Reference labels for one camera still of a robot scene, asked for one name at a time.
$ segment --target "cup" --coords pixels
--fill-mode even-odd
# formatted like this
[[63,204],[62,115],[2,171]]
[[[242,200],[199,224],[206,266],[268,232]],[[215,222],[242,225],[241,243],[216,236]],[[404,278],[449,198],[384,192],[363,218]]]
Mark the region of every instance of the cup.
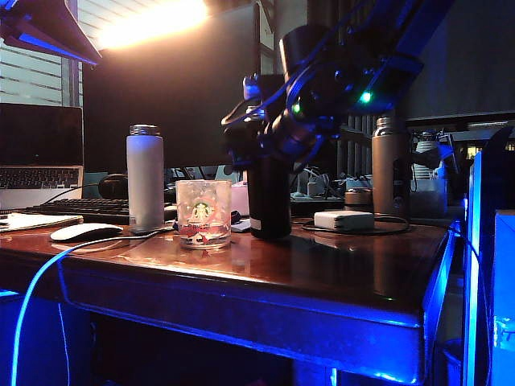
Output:
[[190,179],[175,183],[180,244],[219,248],[230,242],[231,182]]

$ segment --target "desk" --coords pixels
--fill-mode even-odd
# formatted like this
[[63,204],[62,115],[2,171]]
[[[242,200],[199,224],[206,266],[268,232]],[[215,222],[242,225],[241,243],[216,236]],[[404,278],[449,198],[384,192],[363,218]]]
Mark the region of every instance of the desk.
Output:
[[[54,228],[0,235],[0,287],[23,292]],[[454,236],[414,225],[392,236],[303,231],[274,242],[180,248],[173,233],[80,250],[36,296],[400,384],[428,374]]]

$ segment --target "keyboard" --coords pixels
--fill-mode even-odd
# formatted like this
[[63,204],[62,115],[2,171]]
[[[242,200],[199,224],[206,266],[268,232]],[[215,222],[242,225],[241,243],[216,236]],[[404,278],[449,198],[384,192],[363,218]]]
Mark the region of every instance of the keyboard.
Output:
[[80,215],[88,223],[128,224],[128,199],[58,199],[26,207],[22,213],[43,215]]
[[2,167],[0,189],[78,187],[79,171],[71,167]]

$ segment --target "white mouse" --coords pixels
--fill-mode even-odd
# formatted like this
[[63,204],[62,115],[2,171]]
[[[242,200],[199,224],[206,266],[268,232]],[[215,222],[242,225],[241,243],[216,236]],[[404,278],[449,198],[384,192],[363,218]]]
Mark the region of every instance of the white mouse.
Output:
[[82,223],[61,228],[50,235],[54,241],[87,241],[100,240],[116,236],[123,230],[112,224]]

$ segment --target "black tumbler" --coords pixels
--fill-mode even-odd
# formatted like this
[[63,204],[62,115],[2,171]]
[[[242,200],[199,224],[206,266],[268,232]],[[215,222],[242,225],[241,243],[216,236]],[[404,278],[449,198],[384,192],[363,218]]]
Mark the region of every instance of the black tumbler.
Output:
[[250,231],[260,239],[291,232],[289,172],[272,156],[259,158],[248,170]]

